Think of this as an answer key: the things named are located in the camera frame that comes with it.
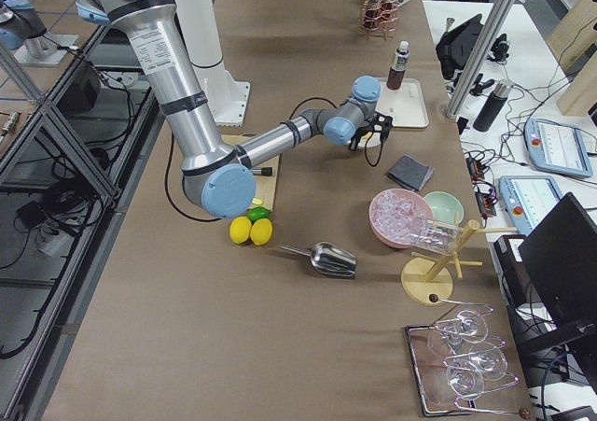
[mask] blue joint cap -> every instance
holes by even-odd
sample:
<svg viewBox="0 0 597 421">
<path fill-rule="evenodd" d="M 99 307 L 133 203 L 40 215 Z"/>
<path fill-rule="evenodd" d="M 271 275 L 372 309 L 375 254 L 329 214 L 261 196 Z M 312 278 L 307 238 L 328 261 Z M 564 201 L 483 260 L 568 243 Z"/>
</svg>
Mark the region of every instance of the blue joint cap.
<svg viewBox="0 0 597 421">
<path fill-rule="evenodd" d="M 236 218 L 253 202 L 257 183 L 241 164 L 226 164 L 213 172 L 201 192 L 203 209 L 218 218 Z"/>
<path fill-rule="evenodd" d="M 32 10 L 34 8 L 27 0 L 6 0 L 5 4 L 12 10 Z"/>
<path fill-rule="evenodd" d="M 324 136 L 336 146 L 346 145 L 356 132 L 354 124 L 342 116 L 330 118 L 324 126 Z"/>
<path fill-rule="evenodd" d="M 25 42 L 22 38 L 14 35 L 9 31 L 0 29 L 0 43 L 2 43 L 8 50 L 16 50 Z"/>
<path fill-rule="evenodd" d="M 380 81 L 372 76 L 361 76 L 353 83 L 353 96 L 363 102 L 377 102 L 382 93 Z"/>
<path fill-rule="evenodd" d="M 78 16 L 85 21 L 100 24 L 101 26 L 109 26 L 110 20 L 108 16 L 98 10 L 97 8 L 83 6 L 82 4 L 76 3 L 76 12 Z"/>
</svg>

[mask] black thermos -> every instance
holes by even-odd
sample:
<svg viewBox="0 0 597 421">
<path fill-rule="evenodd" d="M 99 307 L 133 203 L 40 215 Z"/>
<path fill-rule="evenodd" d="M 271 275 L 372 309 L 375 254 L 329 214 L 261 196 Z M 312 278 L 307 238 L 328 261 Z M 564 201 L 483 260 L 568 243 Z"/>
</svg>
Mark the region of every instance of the black thermos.
<svg viewBox="0 0 597 421">
<path fill-rule="evenodd" d="M 485 105 L 473 123 L 473 128 L 480 132 L 487 132 L 492 126 L 495 117 L 507 101 L 507 96 L 514 86 L 512 80 L 504 79 L 497 82 L 495 88 L 485 101 Z"/>
</svg>

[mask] round wooden base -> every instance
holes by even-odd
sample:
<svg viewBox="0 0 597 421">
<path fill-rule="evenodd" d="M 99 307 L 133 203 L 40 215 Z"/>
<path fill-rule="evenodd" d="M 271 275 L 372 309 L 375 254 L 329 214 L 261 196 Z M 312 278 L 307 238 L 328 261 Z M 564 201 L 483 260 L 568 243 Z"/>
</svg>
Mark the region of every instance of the round wooden base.
<svg viewBox="0 0 597 421">
<path fill-rule="evenodd" d="M 448 299 L 454 288 L 450 272 L 445 268 L 441 269 L 435 280 L 429 283 L 424 282 L 427 272 L 431 270 L 434 264 L 431 260 L 416 258 L 407 262 L 402 269 L 402 275 L 400 275 L 402 287 L 407 292 L 407 295 L 416 302 L 427 306 L 436 304 L 429 301 L 430 294 L 435 293 L 439 298 Z"/>
</svg>

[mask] pink bowl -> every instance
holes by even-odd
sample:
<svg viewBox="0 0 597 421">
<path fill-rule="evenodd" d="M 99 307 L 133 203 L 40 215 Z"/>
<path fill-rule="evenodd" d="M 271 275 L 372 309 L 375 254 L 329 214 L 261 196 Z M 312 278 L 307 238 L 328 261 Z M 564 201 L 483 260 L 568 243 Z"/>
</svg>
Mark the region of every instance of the pink bowl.
<svg viewBox="0 0 597 421">
<path fill-rule="evenodd" d="M 369 205 L 371 229 L 387 246 L 410 247 L 409 218 L 433 218 L 433 211 L 420 195 L 406 189 L 386 189 Z"/>
</svg>

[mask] label on robot arm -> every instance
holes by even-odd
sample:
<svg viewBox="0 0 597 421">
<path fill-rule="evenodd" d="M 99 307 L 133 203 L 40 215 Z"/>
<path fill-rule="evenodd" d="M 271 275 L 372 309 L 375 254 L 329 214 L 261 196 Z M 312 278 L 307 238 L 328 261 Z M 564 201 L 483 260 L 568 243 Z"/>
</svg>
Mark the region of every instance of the label on robot arm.
<svg viewBox="0 0 597 421">
<path fill-rule="evenodd" d="M 175 65 L 170 44 L 157 29 L 131 38 L 131 46 L 147 75 Z"/>
</svg>

